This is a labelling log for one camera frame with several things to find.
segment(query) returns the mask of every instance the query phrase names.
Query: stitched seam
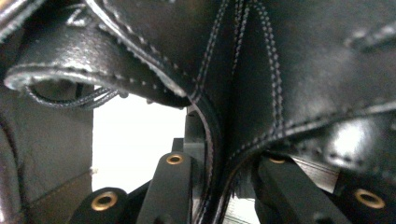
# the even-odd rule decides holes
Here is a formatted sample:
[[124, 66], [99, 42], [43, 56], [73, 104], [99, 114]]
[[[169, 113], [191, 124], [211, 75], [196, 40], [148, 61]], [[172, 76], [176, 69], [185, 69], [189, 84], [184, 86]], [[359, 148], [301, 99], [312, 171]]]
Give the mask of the stitched seam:
[[237, 37], [239, 34], [239, 26], [242, 20], [242, 10], [243, 10], [244, 0], [235, 0], [235, 13], [234, 13], [234, 22], [235, 22], [235, 29], [233, 31], [233, 42], [236, 45]]
[[265, 45], [269, 58], [271, 80], [272, 80], [272, 96], [273, 96], [273, 118], [275, 129], [284, 129], [283, 119], [283, 97], [282, 97], [282, 79], [280, 77], [280, 64], [278, 61], [278, 54], [276, 53], [276, 42], [274, 40], [273, 28], [271, 26], [270, 18], [265, 6], [254, 0], [254, 8], [258, 11], [260, 19], [262, 21], [262, 29], [264, 31]]
[[[217, 114], [217, 116], [218, 116], [220, 122], [222, 122], [222, 117], [221, 117], [221, 115], [220, 115], [220, 112], [219, 112], [219, 111], [217, 110], [217, 108], [215, 107], [215, 104], [214, 104], [214, 102], [213, 102], [211, 96], [210, 96], [209, 94], [207, 94], [205, 90], [204, 90], [204, 92], [205, 92], [205, 94], [206, 94], [206, 99], [210, 102], [210, 104], [213, 105], [213, 107], [214, 107], [214, 109], [215, 109], [215, 113]], [[214, 161], [215, 161], [214, 149], [211, 150], [211, 158], [210, 158], [210, 159], [211, 159], [210, 164], [212, 164], [212, 165], [210, 166], [210, 170], [209, 170], [208, 188], [207, 188], [207, 190], [205, 191], [206, 197], [205, 197], [204, 209], [203, 209], [203, 212], [202, 212], [203, 215], [206, 213], [208, 204], [209, 204], [209, 202], [210, 202], [211, 199], [212, 199], [212, 195], [211, 195], [209, 192], [212, 190], [212, 186], [211, 186], [211, 185], [212, 185], [212, 182], [213, 182], [213, 175], [214, 175], [214, 169], [213, 169], [213, 163], [214, 163]]]
[[202, 60], [201, 67], [199, 69], [197, 81], [195, 83], [194, 91], [191, 95], [191, 100], [196, 104], [202, 96], [202, 89], [205, 85], [207, 70], [209, 68], [210, 61], [212, 59], [213, 49], [216, 46], [216, 40], [219, 34], [219, 28], [221, 26], [222, 19], [224, 17], [227, 6], [229, 5], [230, 0], [223, 0], [221, 2], [218, 14], [216, 15], [215, 23], [212, 27], [212, 32], [209, 37], [209, 41], [206, 46], [206, 51], [204, 54], [204, 59]]
[[[395, 99], [389, 99], [389, 100], [388, 100], [389, 101], [388, 103], [390, 103], [392, 101], [395, 101]], [[336, 111], [336, 112], [331, 113], [331, 114], [326, 115], [326, 116], [319, 116], [319, 117], [314, 118], [314, 119], [309, 119], [309, 120], [305, 120], [305, 121], [298, 122], [298, 123], [291, 123], [289, 125], [286, 125], [285, 130], [283, 132], [285, 132], [288, 129], [292, 129], [292, 128], [296, 128], [296, 127], [299, 127], [299, 126], [307, 125], [307, 124], [309, 124], [311, 122], [318, 122], [318, 121], [322, 121], [322, 120], [333, 119], [333, 118], [338, 118], [338, 117], [347, 116], [347, 115], [353, 116], [357, 112], [360, 112], [361, 110], [366, 110], [366, 109], [368, 109], [368, 108], [370, 108], [372, 106], [379, 106], [379, 105], [371, 105], [371, 104], [369, 104], [369, 105], [365, 105], [365, 106], [359, 106], [359, 107], [351, 108], [351, 109], [348, 109], [348, 110], [344, 109], [342, 112]], [[268, 140], [269, 133], [272, 133], [272, 132], [273, 132], [273, 130], [270, 130], [268, 133], [265, 133], [265, 134], [260, 135], [260, 136], [256, 136], [252, 141], [246, 142], [237, 151], [235, 151], [235, 153], [228, 159], [228, 161], [231, 161], [237, 154], [239, 154], [242, 150], [246, 149], [247, 147], [251, 147], [251, 146], [253, 146], [255, 144], [258, 144], [258, 141], [266, 141], [266, 140]]]
[[44, 203], [45, 201], [49, 200], [49, 199], [52, 198], [53, 196], [55, 196], [55, 195], [61, 193], [62, 191], [64, 191], [64, 190], [66, 190], [66, 189], [69, 189], [69, 188], [73, 187], [74, 185], [77, 184], [77, 182], [87, 179], [87, 178], [90, 176], [90, 175], [87, 175], [87, 174], [89, 174], [89, 173], [85, 173], [85, 174], [83, 174], [83, 175], [77, 177], [76, 179], [72, 180], [70, 183], [67, 183], [67, 184], [61, 186], [60, 188], [56, 189], [55, 191], [52, 191], [50, 194], [45, 195], [44, 197], [38, 199], [37, 201], [35, 201], [35, 202], [33, 202], [33, 203], [27, 205], [27, 206], [24, 207], [24, 208], [22, 209], [22, 211], [20, 211], [15, 217], [13, 217], [12, 219], [7, 220], [7, 221], [5, 221], [5, 222], [1, 222], [1, 223], [2, 223], [2, 224], [6, 224], [6, 223], [9, 223], [9, 224], [17, 223], [18, 221], [20, 221], [20, 220], [24, 217], [24, 215], [25, 215], [24, 213], [26, 212], [27, 209], [32, 209], [32, 208], [34, 208], [34, 207], [36, 207], [36, 206], [38, 206], [38, 205]]
[[[233, 75], [235, 74], [235, 69], [236, 69], [236, 66], [238, 64], [239, 55], [240, 55], [240, 51], [241, 51], [241, 48], [242, 48], [242, 41], [243, 41], [243, 37], [244, 37], [244, 34], [245, 34], [246, 26], [247, 26], [247, 23], [248, 23], [248, 13], [250, 11], [250, 4], [247, 4], [247, 7], [245, 8], [245, 13], [244, 13], [243, 19], [242, 19], [242, 8], [243, 8], [243, 3], [241, 3], [241, 6], [239, 8], [239, 10], [241, 12], [238, 11], [238, 14], [240, 14], [238, 16], [241, 17], [239, 20], [242, 20], [242, 23], [239, 24], [239, 21], [238, 21], [236, 23], [237, 27], [235, 28], [234, 41], [235, 41], [236, 47], [235, 47], [234, 56], [233, 56], [233, 70], [231, 72], [232, 79], [233, 79]], [[238, 35], [237, 29], [239, 28], [239, 25], [241, 25], [241, 29], [240, 29], [240, 32], [239, 32], [239, 35]]]
[[[103, 6], [104, 6], [103, 9], [106, 10], [107, 12], [109, 12], [109, 13], [111, 14], [111, 16], [116, 20], [117, 24], [120, 25], [121, 27], [123, 27], [123, 28], [124, 28], [123, 30], [126, 31], [127, 34], [129, 34], [129, 35], [131, 35], [131, 36], [134, 36], [134, 37], [137, 37], [137, 38], [139, 39], [139, 42], [140, 42], [140, 44], [141, 44], [142, 46], [147, 46], [147, 47], [149, 48], [149, 50], [150, 50], [154, 55], [159, 56], [159, 57], [163, 60], [163, 62], [168, 63], [168, 64], [171, 64], [171, 66], [172, 66], [172, 68], [174, 69], [174, 71], [180, 72], [180, 73], [182, 74], [182, 77], [190, 77], [192, 83], [194, 83], [194, 82], [196, 81], [196, 80], [195, 80], [195, 77], [191, 77], [186, 71], [184, 71], [183, 69], [181, 69], [180, 66], [178, 66], [176, 63], [171, 62], [171, 61], [169, 60], [168, 57], [166, 57], [166, 56], [164, 56], [163, 54], [161, 54], [161, 52], [160, 52], [159, 50], [157, 50], [153, 45], [151, 45], [151, 44], [147, 41], [147, 39], [145, 39], [142, 35], [137, 34], [137, 33], [134, 31], [134, 29], [133, 29], [130, 25], [128, 25], [125, 21], [122, 21], [122, 20], [120, 19], [119, 12], [117, 12], [117, 11], [107, 2], [107, 0], [101, 0], [101, 2], [103, 3]], [[104, 27], [103, 25], [100, 26], [100, 28], [101, 28], [102, 30], [104, 30], [104, 31], [106, 31], [106, 32], [108, 32], [108, 33], [114, 35], [115, 37], [117, 37], [117, 35], [113, 34], [112, 32], [109, 32], [108, 29], [107, 29], [106, 27]], [[125, 45], [125, 46], [126, 46], [126, 49], [127, 49], [128, 51], [132, 52], [132, 54], [133, 54], [136, 58], [139, 58], [140, 60], [142, 60], [140, 57], [138, 57], [138, 56], [135, 55], [134, 51], [133, 51], [131, 48], [129, 48], [127, 45]]]
[[[61, 64], [57, 64], [57, 63], [24, 63], [24, 64], [18, 64], [14, 67], [12, 67], [11, 69], [8, 70], [8, 72], [12, 72], [15, 69], [18, 68], [35, 68], [35, 67], [39, 67], [39, 68], [53, 68], [53, 69], [66, 69], [66, 70], [71, 70], [73, 72], [78, 72], [78, 73], [82, 73], [82, 74], [92, 74], [92, 75], [99, 75], [101, 77], [113, 77], [116, 80], [119, 80], [123, 83], [129, 83], [129, 84], [137, 84], [140, 85], [142, 87], [149, 87], [149, 85], [151, 86], [151, 88], [155, 91], [159, 91], [160, 89], [158, 88], [158, 86], [156, 84], [149, 84], [147, 81], [143, 81], [143, 80], [136, 80], [134, 78], [127, 78], [127, 77], [123, 77], [120, 74], [116, 74], [116, 73], [109, 73], [105, 70], [91, 70], [89, 71], [88, 69], [85, 68], [77, 68], [77, 67], [73, 67], [73, 66], [63, 66]], [[163, 93], [168, 93], [168, 90], [166, 88], [163, 88]]]
[[[318, 156], [321, 155], [323, 157], [322, 150], [317, 150], [317, 149], [313, 149], [313, 148], [310, 148], [310, 147], [304, 147], [304, 146], [300, 146], [299, 147], [299, 146], [297, 146], [295, 144], [291, 144], [291, 146], [292, 146], [292, 149], [296, 149], [299, 152], [301, 152], [301, 151], [304, 152], [304, 151], [309, 150], [311, 152], [313, 151], [313, 152], [317, 153]], [[365, 163], [365, 161], [362, 160], [362, 159], [354, 160], [354, 159], [352, 159], [349, 156], [340, 155], [340, 154], [338, 154], [335, 151], [330, 152], [329, 157], [330, 157], [331, 161], [341, 160], [341, 161], [343, 161], [345, 163], [354, 164], [354, 165], [357, 165], [359, 167], [362, 167], [364, 165], [364, 163]], [[378, 165], [376, 165], [374, 167], [367, 168], [367, 170], [372, 171], [373, 175], [380, 174], [384, 179], [388, 179], [388, 180], [392, 181], [393, 183], [396, 183], [396, 178], [392, 178], [392, 176], [395, 176], [395, 175], [393, 174], [393, 172], [390, 169], [381, 169]]]

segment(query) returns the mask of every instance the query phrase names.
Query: brass eyelet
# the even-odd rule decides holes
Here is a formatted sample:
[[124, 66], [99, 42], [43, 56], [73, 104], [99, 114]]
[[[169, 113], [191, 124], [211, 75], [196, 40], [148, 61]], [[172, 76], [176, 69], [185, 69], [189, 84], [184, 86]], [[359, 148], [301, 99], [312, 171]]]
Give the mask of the brass eyelet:
[[178, 165], [183, 162], [183, 157], [178, 154], [170, 155], [168, 158], [166, 158], [166, 162], [171, 165]]
[[273, 163], [277, 163], [277, 164], [282, 164], [285, 162], [285, 160], [278, 160], [278, 159], [274, 159], [274, 158], [270, 158], [270, 161]]
[[91, 203], [91, 208], [95, 211], [102, 212], [117, 203], [118, 196], [112, 191], [104, 192], [96, 196]]
[[[364, 196], [371, 198], [372, 200], [367, 200], [364, 198]], [[381, 209], [383, 207], [385, 207], [385, 202], [384, 200], [382, 200], [380, 197], [378, 197], [377, 195], [373, 194], [372, 192], [366, 190], [366, 189], [357, 189], [355, 191], [355, 197], [356, 199], [371, 208], [374, 209]]]

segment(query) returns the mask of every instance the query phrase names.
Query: black lace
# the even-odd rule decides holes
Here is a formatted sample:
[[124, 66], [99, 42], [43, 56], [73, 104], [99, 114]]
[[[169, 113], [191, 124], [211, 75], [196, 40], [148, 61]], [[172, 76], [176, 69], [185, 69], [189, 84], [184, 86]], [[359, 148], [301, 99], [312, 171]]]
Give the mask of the black lace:
[[31, 86], [25, 86], [25, 90], [27, 95], [39, 104], [58, 109], [79, 107], [81, 109], [91, 110], [104, 105], [118, 95], [120, 95], [122, 98], [128, 96], [128, 94], [102, 87], [86, 96], [80, 96], [80, 93], [78, 93], [77, 98], [73, 100], [52, 100], [40, 95]]

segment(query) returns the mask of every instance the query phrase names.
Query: white stitching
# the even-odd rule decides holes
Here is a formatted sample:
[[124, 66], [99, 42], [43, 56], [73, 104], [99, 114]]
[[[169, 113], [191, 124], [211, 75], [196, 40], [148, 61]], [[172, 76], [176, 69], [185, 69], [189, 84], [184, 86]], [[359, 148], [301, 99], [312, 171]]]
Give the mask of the white stitching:
[[206, 46], [204, 59], [202, 60], [201, 67], [199, 69], [197, 82], [195, 83], [195, 89], [191, 95], [191, 100], [194, 103], [198, 102], [202, 95], [202, 89], [204, 88], [204, 85], [205, 85], [207, 70], [209, 68], [209, 64], [212, 59], [213, 49], [215, 48], [215, 45], [217, 42], [216, 40], [218, 38], [219, 27], [222, 22], [223, 16], [225, 14], [225, 9], [229, 5], [229, 3], [230, 3], [230, 0], [223, 0], [221, 2], [218, 14], [216, 15], [215, 23], [212, 27], [212, 32], [210, 34], [209, 41]]
[[[126, 29], [126, 32], [127, 32], [128, 34], [137, 37], [137, 38], [139, 39], [139, 42], [140, 42], [141, 45], [143, 45], [143, 46], [148, 46], [149, 50], [150, 50], [153, 54], [159, 56], [159, 57], [163, 60], [164, 63], [167, 63], [167, 64], [171, 65], [171, 67], [173, 67], [175, 71], [181, 72], [182, 77], [189, 77], [189, 74], [188, 74], [186, 71], [180, 69], [180, 66], [178, 66], [178, 64], [170, 62], [169, 58], [166, 57], [165, 55], [162, 55], [161, 52], [160, 52], [159, 50], [157, 50], [154, 46], [152, 46], [152, 45], [147, 41], [147, 39], [145, 39], [142, 35], [138, 35], [130, 25], [128, 25], [126, 22], [122, 21], [121, 18], [120, 18], [119, 12], [117, 12], [116, 9], [113, 8], [113, 7], [107, 2], [107, 0], [101, 0], [101, 1], [103, 2], [104, 9], [105, 9], [107, 12], [111, 13], [111, 15], [114, 17], [114, 19], [116, 20], [116, 22], [117, 22], [119, 25], [123, 26], [123, 27]], [[117, 35], [113, 34], [113, 32], [108, 31], [107, 28], [106, 28], [106, 29], [103, 29], [103, 30], [106, 31], [106, 32], [108, 32], [108, 33], [111, 33], [111, 34], [114, 35], [114, 36], [117, 36]], [[144, 62], [140, 57], [137, 57], [137, 56], [135, 55], [134, 51], [133, 51], [131, 48], [129, 48], [128, 46], [126, 46], [126, 49], [127, 49], [128, 51], [132, 52], [132, 53], [134, 54], [134, 56], [135, 56], [136, 58], [138, 58], [142, 63], [146, 63], [146, 62]]]
[[271, 80], [272, 84], [272, 96], [273, 96], [273, 117], [274, 117], [274, 126], [279, 130], [283, 130], [283, 97], [282, 97], [282, 79], [280, 77], [280, 70], [279, 70], [279, 56], [276, 53], [276, 46], [275, 40], [273, 35], [273, 28], [271, 27], [270, 18], [268, 17], [268, 12], [265, 6], [254, 0], [254, 8], [258, 11], [260, 19], [262, 20], [262, 29], [264, 30], [265, 36], [265, 45], [267, 48], [267, 53], [269, 57], [269, 64], [271, 69]]
[[[388, 99], [385, 103], [383, 103], [381, 105], [392, 103], [392, 101], [395, 101], [395, 99]], [[363, 114], [364, 112], [361, 112], [362, 110], [370, 109], [370, 107], [373, 107], [373, 106], [380, 106], [380, 105], [368, 104], [365, 106], [349, 108], [348, 110], [346, 110], [345, 108], [342, 108], [341, 111], [336, 111], [336, 112], [333, 112], [333, 113], [325, 115], [325, 116], [319, 116], [317, 118], [308, 119], [308, 120], [298, 122], [298, 123], [291, 123], [289, 125], [286, 125], [286, 129], [287, 130], [293, 129], [293, 128], [300, 127], [303, 125], [308, 125], [311, 122], [323, 121], [326, 119], [333, 119], [333, 118], [338, 118], [338, 117], [348, 116], [348, 115], [354, 116], [357, 114]], [[248, 141], [245, 144], [243, 144], [238, 150], [235, 151], [235, 153], [233, 153], [232, 156], [229, 157], [228, 162], [230, 162], [234, 157], [236, 157], [236, 155], [240, 154], [241, 151], [245, 150], [247, 147], [253, 147], [253, 146], [258, 145], [264, 141], [269, 140], [271, 137], [270, 133], [272, 133], [272, 132], [273, 132], [273, 130], [270, 130], [267, 133], [264, 133], [260, 136], [256, 136], [252, 141]], [[280, 138], [281, 138], [281, 136], [277, 135], [274, 139], [276, 140], [276, 139], [280, 139]]]
[[241, 51], [241, 48], [242, 48], [242, 41], [243, 41], [243, 37], [244, 37], [244, 34], [245, 34], [246, 26], [247, 26], [247, 23], [248, 23], [248, 13], [249, 13], [249, 11], [250, 11], [250, 5], [247, 4], [247, 7], [245, 8], [245, 14], [244, 14], [244, 17], [243, 17], [243, 20], [242, 20], [241, 30], [240, 30], [239, 36], [236, 36], [237, 32], [235, 34], [235, 41], [236, 41], [237, 46], [235, 48], [235, 54], [233, 56], [233, 70], [231, 72], [231, 77], [232, 78], [233, 78], [233, 75], [235, 74], [235, 69], [236, 69], [236, 66], [238, 64], [238, 59], [239, 59], [240, 51]]
[[235, 0], [235, 16], [233, 18], [235, 22], [235, 29], [233, 31], [233, 42], [235, 44], [237, 43], [237, 37], [239, 34], [239, 25], [242, 20], [243, 4], [244, 4], [244, 0]]
[[[54, 68], [54, 69], [71, 69], [77, 72], [81, 72], [81, 73], [87, 73], [87, 74], [96, 74], [99, 75], [101, 77], [114, 77], [116, 80], [122, 81], [122, 82], [128, 82], [131, 84], [139, 84], [142, 87], [147, 86], [147, 82], [140, 80], [140, 81], [136, 81], [135, 79], [133, 79], [132, 77], [130, 78], [126, 78], [123, 77], [120, 74], [116, 74], [116, 73], [110, 73], [107, 72], [105, 70], [102, 69], [97, 69], [97, 70], [88, 70], [87, 68], [78, 68], [78, 67], [72, 67], [72, 66], [64, 66], [58, 63], [23, 63], [23, 64], [18, 64], [15, 65], [13, 67], [11, 67], [8, 72], [12, 72], [15, 69], [18, 68], [33, 68], [33, 67], [40, 67], [40, 68]], [[155, 91], [158, 90], [157, 86], [152, 85], [152, 89], [154, 89]]]

